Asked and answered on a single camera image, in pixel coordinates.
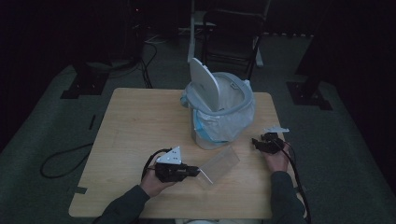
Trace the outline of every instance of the clear plastic container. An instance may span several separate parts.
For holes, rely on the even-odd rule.
[[[238,162],[239,158],[233,151],[233,148],[227,146],[219,154],[200,167],[201,172],[195,179],[204,189],[208,189],[216,184],[216,182],[227,174]]]

